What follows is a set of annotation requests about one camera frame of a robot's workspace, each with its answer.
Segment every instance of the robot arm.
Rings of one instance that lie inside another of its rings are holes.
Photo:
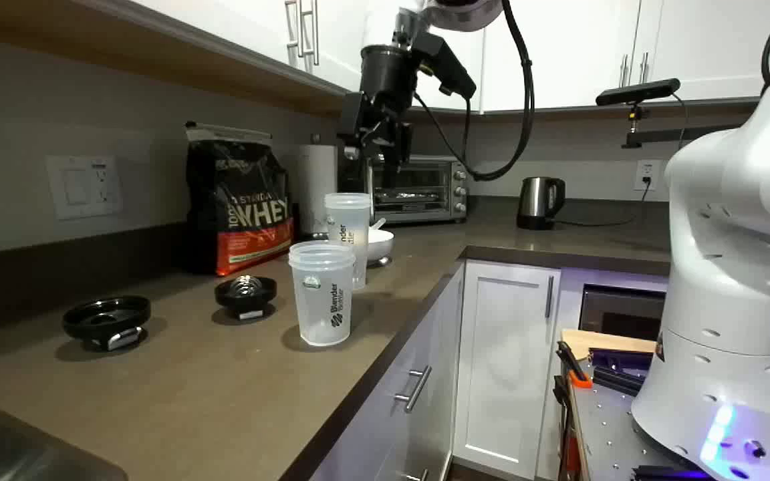
[[[770,477],[770,71],[764,79],[741,127],[701,135],[669,163],[673,267],[660,348],[632,402],[642,430],[713,477]]]
[[[346,161],[386,163],[386,182],[407,163],[411,126],[403,112],[411,107],[418,71],[435,74],[443,94],[470,99],[475,86],[450,46],[428,27],[474,32],[494,22],[499,0],[431,0],[419,10],[402,8],[390,43],[360,50],[360,87],[346,96],[338,135],[346,142]],[[359,173],[351,189],[367,189]]]

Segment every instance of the cabinet handle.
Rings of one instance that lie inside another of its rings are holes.
[[[419,369],[419,370],[410,370],[410,376],[418,376],[411,393],[398,393],[398,394],[394,394],[394,400],[402,400],[402,402],[403,402],[403,410],[411,410],[415,402],[418,402],[418,397],[419,397],[419,393],[423,393],[423,386],[428,384],[431,374],[434,374],[431,366],[426,366],[426,369]]]
[[[551,301],[553,301],[553,274],[549,274],[549,290],[546,290],[546,322],[551,321]]]
[[[319,0],[308,0],[308,3],[309,8],[304,8],[304,0],[300,0],[300,36],[301,36],[300,59],[309,59],[309,63],[320,63],[320,27],[319,27],[320,10],[319,10]]]
[[[624,55],[624,62],[620,62],[620,86],[625,86],[629,82],[629,55]]]
[[[283,0],[283,14],[287,14],[287,55],[291,63],[296,63],[296,48],[300,48],[300,36],[296,36],[296,15],[295,8],[296,0]]]
[[[642,82],[650,79],[650,50],[642,55]]]
[[[431,477],[431,470],[423,470],[419,476],[403,472],[403,481],[428,481],[428,477]]]

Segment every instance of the clear cup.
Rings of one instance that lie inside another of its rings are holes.
[[[355,250],[335,239],[295,242],[295,299],[300,336],[309,348],[332,348],[351,336]]]
[[[370,242],[370,218],[375,202],[370,191],[328,191],[326,215],[328,215],[328,239],[339,239],[355,247],[354,263],[354,289],[367,285],[367,242]]]

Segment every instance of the gray countertop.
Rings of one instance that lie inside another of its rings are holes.
[[[612,218],[625,206],[563,211],[592,221],[598,214]],[[398,227],[394,263],[370,271],[370,289],[354,299],[354,336],[332,350],[300,341],[287,257],[245,270],[279,281],[275,313],[260,322],[227,322],[215,303],[219,281],[182,271],[126,289],[153,299],[153,317],[150,338],[122,356],[86,353],[61,330],[58,310],[26,317],[0,328],[0,409],[121,464],[133,481],[280,477],[338,406],[359,409],[360,400],[346,397],[364,397],[370,370],[396,356],[461,257],[669,270],[660,206],[625,227],[513,225],[517,202],[489,201],[465,225]]]

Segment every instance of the toaster oven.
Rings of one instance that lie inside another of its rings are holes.
[[[382,166],[371,167],[376,215],[388,225],[461,221],[469,214],[469,170],[443,155],[415,155],[386,187]]]

